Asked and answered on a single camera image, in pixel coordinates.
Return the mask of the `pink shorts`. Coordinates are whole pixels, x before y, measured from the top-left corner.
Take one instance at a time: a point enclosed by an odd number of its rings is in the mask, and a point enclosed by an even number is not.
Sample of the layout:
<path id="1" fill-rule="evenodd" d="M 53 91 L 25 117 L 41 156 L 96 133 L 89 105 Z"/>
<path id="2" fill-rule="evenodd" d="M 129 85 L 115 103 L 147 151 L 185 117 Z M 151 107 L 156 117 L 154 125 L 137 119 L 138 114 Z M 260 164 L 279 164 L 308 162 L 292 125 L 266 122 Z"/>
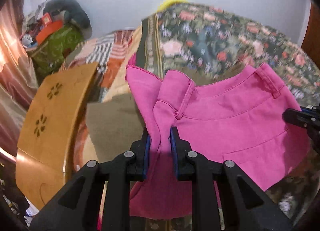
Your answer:
<path id="1" fill-rule="evenodd" d="M 170 129 L 211 161 L 234 161 L 261 189 L 289 174 L 306 157 L 305 129 L 282 114 L 299 105 L 267 64 L 246 66 L 234 77 L 197 86 L 180 71 L 163 79 L 129 65 L 126 78 L 151 138 L 146 180 L 130 193 L 130 214 L 173 219 L 191 213 L 191 184 L 174 173 Z"/>

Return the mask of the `olive green pants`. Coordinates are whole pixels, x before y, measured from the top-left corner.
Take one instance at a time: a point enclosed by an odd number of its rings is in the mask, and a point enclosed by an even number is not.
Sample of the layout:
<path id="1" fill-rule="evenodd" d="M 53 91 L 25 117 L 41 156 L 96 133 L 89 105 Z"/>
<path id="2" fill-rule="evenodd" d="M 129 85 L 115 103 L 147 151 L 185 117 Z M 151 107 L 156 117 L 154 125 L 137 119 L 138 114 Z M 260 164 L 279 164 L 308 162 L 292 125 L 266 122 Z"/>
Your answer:
<path id="1" fill-rule="evenodd" d="M 87 107 L 88 136 L 84 142 L 83 162 L 105 162 L 125 152 L 141 137 L 144 120 L 135 104 L 129 85 L 118 74 L 104 102 Z"/>

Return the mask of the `brown wooden door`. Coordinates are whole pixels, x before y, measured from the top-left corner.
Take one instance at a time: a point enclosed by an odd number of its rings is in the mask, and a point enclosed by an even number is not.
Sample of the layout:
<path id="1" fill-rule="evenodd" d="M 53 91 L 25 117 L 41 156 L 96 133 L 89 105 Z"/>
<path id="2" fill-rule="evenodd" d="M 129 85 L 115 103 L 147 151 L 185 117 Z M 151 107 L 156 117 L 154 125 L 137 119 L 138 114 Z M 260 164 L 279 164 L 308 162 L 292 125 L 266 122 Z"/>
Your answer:
<path id="1" fill-rule="evenodd" d="M 302 42 L 302 49 L 319 68 L 320 62 L 320 15 L 319 8 L 311 4 L 310 17 Z"/>

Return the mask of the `floral green bedspread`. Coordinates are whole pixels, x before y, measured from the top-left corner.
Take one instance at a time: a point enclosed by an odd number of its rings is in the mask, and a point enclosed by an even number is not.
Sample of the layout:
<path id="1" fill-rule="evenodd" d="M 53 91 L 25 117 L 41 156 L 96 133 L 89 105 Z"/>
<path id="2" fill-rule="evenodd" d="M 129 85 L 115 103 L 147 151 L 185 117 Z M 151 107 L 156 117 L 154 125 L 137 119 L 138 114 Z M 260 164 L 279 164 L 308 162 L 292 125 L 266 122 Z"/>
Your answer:
<path id="1" fill-rule="evenodd" d="M 170 69 L 217 82 L 246 64 L 269 64 L 297 102 L 319 102 L 319 69 L 278 30 L 211 6 L 175 4 L 142 21 L 136 65 L 163 77 Z"/>

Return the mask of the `striped patchwork blanket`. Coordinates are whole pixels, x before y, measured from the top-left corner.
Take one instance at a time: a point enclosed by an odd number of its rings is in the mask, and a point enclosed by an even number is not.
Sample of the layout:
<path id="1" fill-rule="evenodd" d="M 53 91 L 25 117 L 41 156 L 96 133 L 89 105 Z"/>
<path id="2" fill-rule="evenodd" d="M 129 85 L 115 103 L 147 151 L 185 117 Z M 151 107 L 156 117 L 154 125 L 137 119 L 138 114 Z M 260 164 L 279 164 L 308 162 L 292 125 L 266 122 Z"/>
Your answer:
<path id="1" fill-rule="evenodd" d="M 92 100 L 102 102 L 125 59 L 133 33 L 134 30 L 117 30 L 80 42 L 62 63 L 59 72 L 79 65 L 98 63 Z"/>

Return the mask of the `green fabric storage box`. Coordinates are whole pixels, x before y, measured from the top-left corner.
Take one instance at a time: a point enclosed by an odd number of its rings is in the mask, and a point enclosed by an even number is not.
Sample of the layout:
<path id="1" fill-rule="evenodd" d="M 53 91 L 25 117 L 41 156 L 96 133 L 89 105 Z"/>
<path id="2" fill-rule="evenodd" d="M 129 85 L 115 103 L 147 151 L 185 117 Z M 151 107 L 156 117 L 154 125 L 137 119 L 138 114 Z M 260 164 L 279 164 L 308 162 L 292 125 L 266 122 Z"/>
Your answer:
<path id="1" fill-rule="evenodd" d="M 35 50 L 28 51 L 38 84 L 40 85 L 47 76 L 58 72 L 65 57 L 83 40 L 78 28 L 65 25 L 47 37 Z"/>

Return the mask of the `yellow foam bed guard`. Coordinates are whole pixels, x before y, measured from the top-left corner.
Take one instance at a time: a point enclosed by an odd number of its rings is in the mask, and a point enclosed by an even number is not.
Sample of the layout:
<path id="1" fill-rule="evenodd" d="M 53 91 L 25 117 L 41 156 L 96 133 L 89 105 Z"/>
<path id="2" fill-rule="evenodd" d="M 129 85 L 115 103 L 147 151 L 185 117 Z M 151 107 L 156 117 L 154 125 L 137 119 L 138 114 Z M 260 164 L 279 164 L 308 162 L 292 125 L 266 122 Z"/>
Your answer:
<path id="1" fill-rule="evenodd" d="M 163 10 L 167 9 L 168 7 L 174 5 L 174 4 L 179 4 L 179 3 L 187 3 L 187 0 L 163 0 L 159 7 L 157 7 L 156 12 L 162 12 Z"/>

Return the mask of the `pink orange curtain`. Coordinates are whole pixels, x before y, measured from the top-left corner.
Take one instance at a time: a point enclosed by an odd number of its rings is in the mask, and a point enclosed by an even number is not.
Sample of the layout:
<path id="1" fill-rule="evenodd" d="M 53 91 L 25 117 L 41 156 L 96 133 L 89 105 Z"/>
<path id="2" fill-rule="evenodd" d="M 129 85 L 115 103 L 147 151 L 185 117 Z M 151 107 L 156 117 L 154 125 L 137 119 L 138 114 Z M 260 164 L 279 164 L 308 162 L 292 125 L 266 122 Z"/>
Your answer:
<path id="1" fill-rule="evenodd" d="M 38 83 L 21 41 L 24 0 L 1 7 L 1 155 L 13 160 L 27 110 Z"/>

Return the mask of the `orange box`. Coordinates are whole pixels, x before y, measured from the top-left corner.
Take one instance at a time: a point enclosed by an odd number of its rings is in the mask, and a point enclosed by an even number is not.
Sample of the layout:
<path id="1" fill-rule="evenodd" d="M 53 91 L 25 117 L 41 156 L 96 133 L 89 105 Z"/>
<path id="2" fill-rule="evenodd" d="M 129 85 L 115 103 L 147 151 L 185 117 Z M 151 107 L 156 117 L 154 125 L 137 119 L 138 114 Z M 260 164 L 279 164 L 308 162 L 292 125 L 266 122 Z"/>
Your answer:
<path id="1" fill-rule="evenodd" d="M 47 37 L 49 37 L 54 32 L 58 31 L 63 27 L 63 21 L 57 20 L 55 22 L 52 22 L 48 25 L 46 25 L 35 37 L 36 42 L 38 45 L 42 44 Z"/>

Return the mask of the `grey plush toy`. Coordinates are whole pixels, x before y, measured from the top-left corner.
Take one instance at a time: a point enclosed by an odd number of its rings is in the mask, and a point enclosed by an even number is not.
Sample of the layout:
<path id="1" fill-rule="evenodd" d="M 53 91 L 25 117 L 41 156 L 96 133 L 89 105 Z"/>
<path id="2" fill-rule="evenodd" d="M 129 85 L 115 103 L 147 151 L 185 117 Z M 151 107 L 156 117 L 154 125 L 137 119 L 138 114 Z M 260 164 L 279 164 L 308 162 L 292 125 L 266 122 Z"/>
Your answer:
<path id="1" fill-rule="evenodd" d="M 92 37 L 89 17 L 76 0 L 51 0 L 44 7 L 43 14 L 46 13 L 53 19 L 62 20 L 64 24 L 76 26 L 84 39 Z"/>

